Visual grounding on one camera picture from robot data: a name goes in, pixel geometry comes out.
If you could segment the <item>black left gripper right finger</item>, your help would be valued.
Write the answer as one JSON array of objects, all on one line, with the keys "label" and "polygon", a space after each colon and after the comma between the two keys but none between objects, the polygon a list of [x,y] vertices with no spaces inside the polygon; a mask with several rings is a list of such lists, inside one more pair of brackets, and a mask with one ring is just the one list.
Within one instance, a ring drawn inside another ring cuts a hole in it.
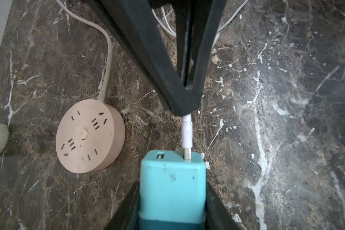
[{"label": "black left gripper right finger", "polygon": [[212,185],[206,183],[205,230],[240,230]]}]

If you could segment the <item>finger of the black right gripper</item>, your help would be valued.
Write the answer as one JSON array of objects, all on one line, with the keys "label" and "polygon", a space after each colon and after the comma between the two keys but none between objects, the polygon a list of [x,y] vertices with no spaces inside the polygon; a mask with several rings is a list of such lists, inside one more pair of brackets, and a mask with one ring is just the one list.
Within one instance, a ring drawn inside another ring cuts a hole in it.
[{"label": "finger of the black right gripper", "polygon": [[156,90],[164,108],[175,116],[200,107],[203,86],[186,89],[166,51],[152,10],[174,1],[87,1],[113,37],[135,61]]},{"label": "finger of the black right gripper", "polygon": [[177,66],[186,89],[202,86],[226,1],[174,1]]}]

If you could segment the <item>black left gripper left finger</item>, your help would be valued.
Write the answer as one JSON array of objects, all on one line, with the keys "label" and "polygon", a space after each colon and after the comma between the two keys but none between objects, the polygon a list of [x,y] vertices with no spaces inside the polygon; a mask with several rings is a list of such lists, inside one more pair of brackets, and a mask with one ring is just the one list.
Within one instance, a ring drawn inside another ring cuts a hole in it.
[{"label": "black left gripper left finger", "polygon": [[139,229],[140,183],[135,182],[104,230]]}]

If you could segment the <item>teal usb charger adapter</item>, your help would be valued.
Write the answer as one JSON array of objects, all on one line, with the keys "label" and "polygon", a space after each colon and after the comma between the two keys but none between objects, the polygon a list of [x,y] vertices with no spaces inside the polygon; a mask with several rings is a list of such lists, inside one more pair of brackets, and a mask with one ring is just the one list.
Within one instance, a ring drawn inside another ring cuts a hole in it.
[{"label": "teal usb charger adapter", "polygon": [[199,153],[151,150],[141,161],[139,228],[203,230],[206,165]]}]

